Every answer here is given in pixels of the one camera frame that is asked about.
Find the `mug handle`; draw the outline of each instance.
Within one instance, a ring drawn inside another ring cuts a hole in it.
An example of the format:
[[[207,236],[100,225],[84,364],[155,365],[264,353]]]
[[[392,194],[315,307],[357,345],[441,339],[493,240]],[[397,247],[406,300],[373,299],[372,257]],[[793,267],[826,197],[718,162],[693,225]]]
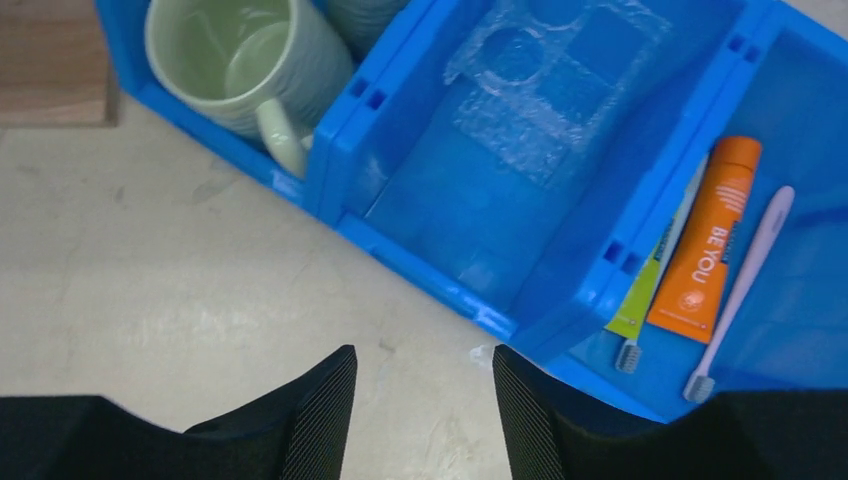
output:
[[[306,178],[306,150],[282,102],[277,98],[265,101],[256,109],[256,118],[262,140],[274,160],[297,178]]]

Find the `pink toothbrush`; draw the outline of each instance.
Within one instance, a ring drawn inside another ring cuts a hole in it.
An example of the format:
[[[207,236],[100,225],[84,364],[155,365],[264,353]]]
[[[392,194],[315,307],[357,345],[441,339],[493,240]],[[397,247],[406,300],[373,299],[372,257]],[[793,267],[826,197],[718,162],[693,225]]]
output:
[[[766,257],[774,246],[794,201],[795,190],[786,186],[778,190],[769,203],[769,207],[760,221],[760,226],[757,228],[757,233],[754,235],[754,240],[751,242],[751,247],[748,249],[748,255],[745,257],[742,269],[739,270],[739,275],[736,277],[736,283],[727,299],[724,312],[719,318],[713,339],[707,346],[707,351],[704,352],[701,363],[692,372],[692,376],[689,377],[689,382],[686,383],[686,388],[683,390],[683,397],[686,400],[704,403],[712,394],[713,388],[715,388],[715,379],[710,378],[710,367],[715,360],[719,347],[721,347],[721,343],[724,341],[727,330],[733,323],[736,313],[739,312],[739,307],[742,306],[751,285],[756,280]]]

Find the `gray bristles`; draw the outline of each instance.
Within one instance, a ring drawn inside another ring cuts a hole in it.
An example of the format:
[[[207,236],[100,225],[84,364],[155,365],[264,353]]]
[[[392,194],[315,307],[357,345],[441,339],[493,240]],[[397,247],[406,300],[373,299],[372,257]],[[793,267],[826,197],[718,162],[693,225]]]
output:
[[[704,403],[708,398],[710,398],[710,394],[713,393],[713,388],[715,388],[715,380],[710,377],[699,375],[692,382],[692,385],[686,389],[683,396],[690,402]]]
[[[639,345],[625,344],[618,353],[615,368],[619,372],[633,373],[639,366],[640,358],[642,358],[642,348]]]

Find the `wooden board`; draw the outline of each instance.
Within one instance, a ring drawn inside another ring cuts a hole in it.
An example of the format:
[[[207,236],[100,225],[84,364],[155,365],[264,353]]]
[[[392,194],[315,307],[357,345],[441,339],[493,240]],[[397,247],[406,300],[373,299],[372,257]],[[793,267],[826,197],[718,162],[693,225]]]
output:
[[[116,117],[94,0],[0,0],[0,126],[108,126]]]

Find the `bin compartment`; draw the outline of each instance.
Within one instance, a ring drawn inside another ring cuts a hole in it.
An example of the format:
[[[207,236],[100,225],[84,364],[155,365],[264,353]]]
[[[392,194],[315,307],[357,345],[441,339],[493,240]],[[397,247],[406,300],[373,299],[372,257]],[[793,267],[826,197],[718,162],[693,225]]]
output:
[[[326,0],[316,0],[319,8]],[[413,0],[384,33],[356,72],[349,88],[333,104],[315,129],[310,168],[305,182],[280,167],[261,145],[246,141],[194,112],[168,93],[153,76],[144,48],[144,25],[150,0],[96,0],[101,24],[121,87],[205,147],[229,161],[263,186],[317,214],[324,186],[321,158],[375,80],[414,30],[432,0]]]
[[[848,137],[848,43],[776,4],[746,58],[705,120],[729,118],[720,136],[764,145],[728,288],[772,196],[783,185],[797,196],[711,376],[716,391],[848,388],[848,162],[841,143]],[[621,339],[608,332],[546,366],[562,377],[578,368],[577,359],[597,375],[581,387],[643,415],[670,420],[691,410],[682,392],[704,346],[650,325],[639,344],[644,354],[634,375],[613,368]]]
[[[321,217],[525,353],[577,343],[764,3],[437,0],[338,137]]]

